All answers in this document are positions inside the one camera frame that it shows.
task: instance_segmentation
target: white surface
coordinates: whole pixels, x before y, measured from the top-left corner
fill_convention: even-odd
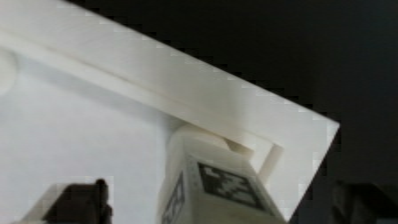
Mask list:
[[[259,200],[264,210],[253,209],[234,200],[225,200],[205,193],[202,181],[207,178],[202,178],[196,163],[228,174],[232,173],[232,175],[223,172],[220,174],[220,170],[214,171],[209,167],[205,168],[211,176],[218,178],[218,181],[211,180],[212,187],[218,188],[218,192],[228,192],[228,199],[237,197],[246,199],[246,204],[251,207],[255,207],[255,200]],[[189,124],[179,127],[170,137],[164,172],[168,178],[159,193],[157,223],[163,219],[175,220],[170,221],[175,224],[285,223],[243,156],[228,150],[225,140]],[[179,175],[182,175],[182,186],[177,186],[175,183]]]
[[[287,220],[337,123],[65,2],[0,5],[0,45],[267,156],[259,176]]]
[[[12,88],[17,75],[17,64],[12,52],[0,48],[0,96]]]
[[[21,60],[0,98],[0,223],[21,220],[56,183],[109,185],[113,223],[154,223],[164,141],[179,121]]]

